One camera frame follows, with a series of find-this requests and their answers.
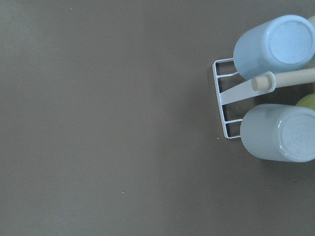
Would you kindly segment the pale blue-white cup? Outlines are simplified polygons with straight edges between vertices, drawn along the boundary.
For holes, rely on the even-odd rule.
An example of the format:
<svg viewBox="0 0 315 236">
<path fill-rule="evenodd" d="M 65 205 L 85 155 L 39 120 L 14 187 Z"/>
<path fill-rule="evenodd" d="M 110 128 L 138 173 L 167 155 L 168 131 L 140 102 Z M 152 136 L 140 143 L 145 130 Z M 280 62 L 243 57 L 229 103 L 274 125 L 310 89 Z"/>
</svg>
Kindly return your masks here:
<svg viewBox="0 0 315 236">
<path fill-rule="evenodd" d="M 315 112 L 291 105 L 258 105 L 245 114 L 240 136 L 257 158 L 308 162 L 315 158 Z"/>
</svg>

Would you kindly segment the light blue cup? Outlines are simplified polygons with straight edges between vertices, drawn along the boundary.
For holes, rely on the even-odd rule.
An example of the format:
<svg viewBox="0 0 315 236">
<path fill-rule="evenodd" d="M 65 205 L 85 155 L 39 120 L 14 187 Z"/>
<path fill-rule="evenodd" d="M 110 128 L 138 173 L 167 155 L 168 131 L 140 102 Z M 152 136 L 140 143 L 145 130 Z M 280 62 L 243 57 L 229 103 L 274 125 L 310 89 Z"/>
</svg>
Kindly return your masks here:
<svg viewBox="0 0 315 236">
<path fill-rule="evenodd" d="M 315 54 L 315 28 L 305 18 L 285 15 L 245 32 L 233 60 L 246 80 L 265 72 L 282 73 L 305 66 Z"/>
</svg>

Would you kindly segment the yellow cup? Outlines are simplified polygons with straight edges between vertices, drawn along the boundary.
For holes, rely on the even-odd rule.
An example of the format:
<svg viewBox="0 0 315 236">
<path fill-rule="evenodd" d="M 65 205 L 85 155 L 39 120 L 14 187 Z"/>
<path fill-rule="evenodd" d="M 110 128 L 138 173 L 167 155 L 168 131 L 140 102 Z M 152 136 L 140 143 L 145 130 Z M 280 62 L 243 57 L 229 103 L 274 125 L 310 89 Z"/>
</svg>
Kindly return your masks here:
<svg viewBox="0 0 315 236">
<path fill-rule="evenodd" d="M 296 106 L 299 107 L 306 107 L 306 108 L 310 108 L 312 110 L 315 110 L 315 94 L 309 94 L 305 97 L 303 97 L 302 99 L 300 99 Z"/>
</svg>

